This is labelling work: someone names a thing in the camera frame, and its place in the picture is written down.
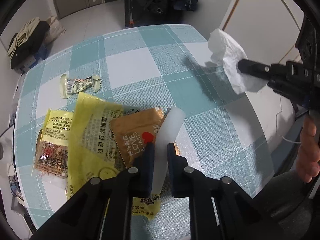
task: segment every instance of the plaid tablecloth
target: plaid tablecloth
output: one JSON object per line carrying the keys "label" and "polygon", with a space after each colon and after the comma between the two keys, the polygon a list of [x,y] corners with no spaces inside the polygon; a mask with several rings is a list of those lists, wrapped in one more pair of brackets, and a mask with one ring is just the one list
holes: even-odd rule
{"label": "plaid tablecloth", "polygon": [[[189,165],[209,177],[228,175],[255,196],[273,175],[266,139],[247,96],[234,93],[211,54],[192,26],[154,25],[91,38],[31,69],[18,106],[14,142],[19,183],[35,226],[59,208],[51,203],[55,191],[45,188],[31,171],[48,108],[75,108],[77,95],[60,98],[63,73],[70,78],[98,74],[102,87],[94,95],[107,101],[142,109],[181,108],[187,117],[176,142]],[[153,221],[133,218],[133,239],[180,239],[190,234],[188,200],[166,194],[162,202]]]}

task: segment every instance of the human hand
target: human hand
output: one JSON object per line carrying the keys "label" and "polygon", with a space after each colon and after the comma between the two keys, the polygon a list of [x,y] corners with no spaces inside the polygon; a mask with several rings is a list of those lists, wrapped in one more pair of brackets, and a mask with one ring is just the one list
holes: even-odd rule
{"label": "human hand", "polygon": [[307,115],[303,121],[303,128],[300,133],[301,145],[298,150],[296,168],[299,177],[309,183],[312,177],[319,174],[320,149],[315,142],[316,125]]}

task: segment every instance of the candy wrapper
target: candy wrapper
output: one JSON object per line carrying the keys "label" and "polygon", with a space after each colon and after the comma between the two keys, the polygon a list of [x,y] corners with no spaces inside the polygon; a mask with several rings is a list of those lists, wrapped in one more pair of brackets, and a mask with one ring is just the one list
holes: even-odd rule
{"label": "candy wrapper", "polygon": [[98,75],[88,77],[86,79],[68,79],[67,74],[63,74],[60,78],[60,95],[62,98],[69,98],[72,94],[77,94],[92,86],[96,93],[100,90],[101,79]]}

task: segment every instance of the white floor tile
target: white floor tile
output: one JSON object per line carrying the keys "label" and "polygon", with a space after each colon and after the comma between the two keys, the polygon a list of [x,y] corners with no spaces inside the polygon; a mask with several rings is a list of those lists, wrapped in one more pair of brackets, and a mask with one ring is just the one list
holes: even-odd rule
{"label": "white floor tile", "polygon": [[66,32],[48,45],[48,57],[88,38],[124,29],[124,1],[86,8],[62,18],[60,22]]}

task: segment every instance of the crumpled tissue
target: crumpled tissue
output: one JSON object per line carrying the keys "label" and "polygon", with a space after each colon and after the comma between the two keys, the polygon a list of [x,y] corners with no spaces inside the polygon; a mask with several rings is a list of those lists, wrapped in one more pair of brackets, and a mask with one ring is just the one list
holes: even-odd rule
{"label": "crumpled tissue", "polygon": [[212,52],[212,62],[223,66],[223,70],[237,94],[245,91],[258,92],[267,84],[265,80],[240,72],[237,64],[241,59],[247,59],[247,55],[239,43],[229,34],[220,29],[215,29],[210,34],[208,48]]}

